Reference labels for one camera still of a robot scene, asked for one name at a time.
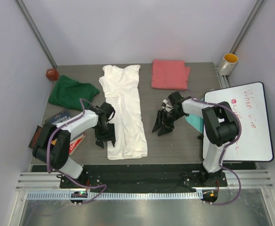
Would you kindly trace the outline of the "white whiteboard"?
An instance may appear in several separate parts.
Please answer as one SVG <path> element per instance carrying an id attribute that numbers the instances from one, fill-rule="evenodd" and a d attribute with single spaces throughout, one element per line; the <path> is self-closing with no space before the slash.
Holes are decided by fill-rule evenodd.
<path id="1" fill-rule="evenodd" d="M 274 158 L 264 84 L 254 82 L 206 92 L 204 101 L 226 101 L 239 118 L 242 134 L 228 147 L 225 161 L 269 162 Z"/>

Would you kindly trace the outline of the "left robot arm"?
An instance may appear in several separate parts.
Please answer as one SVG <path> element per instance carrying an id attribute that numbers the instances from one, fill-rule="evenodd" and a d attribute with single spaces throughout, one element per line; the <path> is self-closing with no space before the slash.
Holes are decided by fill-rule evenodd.
<path id="1" fill-rule="evenodd" d="M 113 107 L 95 107 L 62 123 L 45 123 L 33 148 L 33 157 L 46 164 L 49 174 L 57 171 L 75 187 L 87 187 L 87 171 L 69 155 L 70 141 L 78 134 L 93 129 L 97 146 L 104 148 L 106 142 L 114 145 L 115 129 L 114 124 L 110 123 L 114 115 Z"/>

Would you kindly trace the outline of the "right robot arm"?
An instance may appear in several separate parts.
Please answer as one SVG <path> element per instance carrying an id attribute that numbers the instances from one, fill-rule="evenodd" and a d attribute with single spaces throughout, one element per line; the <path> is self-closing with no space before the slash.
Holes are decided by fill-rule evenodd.
<path id="1" fill-rule="evenodd" d="M 158 110 L 152 132 L 158 136 L 174 130 L 178 119 L 195 115 L 203 120 L 206 137 L 209 140 L 207 155 L 200 168 L 200 182 L 205 186 L 214 186 L 221 177 L 223 159 L 227 148 L 240 138 L 241 123 L 226 101 L 208 103 L 193 97 L 182 97 L 179 92 L 171 93 Z"/>

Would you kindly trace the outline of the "white t shirt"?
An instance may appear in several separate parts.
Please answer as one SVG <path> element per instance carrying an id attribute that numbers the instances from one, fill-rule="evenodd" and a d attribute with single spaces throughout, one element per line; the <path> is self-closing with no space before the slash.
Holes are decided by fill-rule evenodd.
<path id="1" fill-rule="evenodd" d="M 106 65 L 104 76 L 99 78 L 106 102 L 115 109 L 111 122 L 116 142 L 107 143 L 109 160 L 139 159 L 148 155 L 138 91 L 139 69 L 139 65 L 124 69 Z"/>

